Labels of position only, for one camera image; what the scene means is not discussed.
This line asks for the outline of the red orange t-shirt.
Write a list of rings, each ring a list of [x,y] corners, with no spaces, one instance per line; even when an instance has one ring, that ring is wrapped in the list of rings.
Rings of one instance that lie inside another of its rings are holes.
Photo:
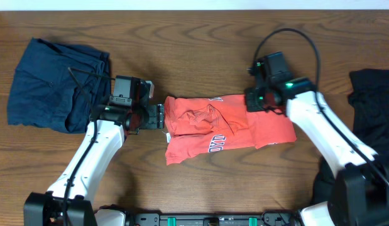
[[[170,135],[167,165],[204,153],[291,143],[297,140],[289,118],[274,112],[248,112],[244,95],[165,99]]]

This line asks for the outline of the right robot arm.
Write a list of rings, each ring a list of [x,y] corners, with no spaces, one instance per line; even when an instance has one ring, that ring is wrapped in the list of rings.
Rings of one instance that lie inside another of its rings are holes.
[[[300,210],[292,225],[389,225],[389,156],[358,139],[308,78],[294,78],[282,53],[255,59],[249,74],[256,85],[245,91],[247,110],[287,116],[334,175],[328,201]]]

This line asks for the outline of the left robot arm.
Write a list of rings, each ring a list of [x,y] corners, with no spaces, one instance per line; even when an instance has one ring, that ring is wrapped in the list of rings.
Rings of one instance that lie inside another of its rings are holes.
[[[117,76],[114,91],[90,115],[84,140],[65,171],[45,193],[30,193],[25,225],[133,225],[131,213],[115,205],[94,210],[92,201],[114,155],[130,134],[163,129],[164,107],[151,105],[149,80]]]

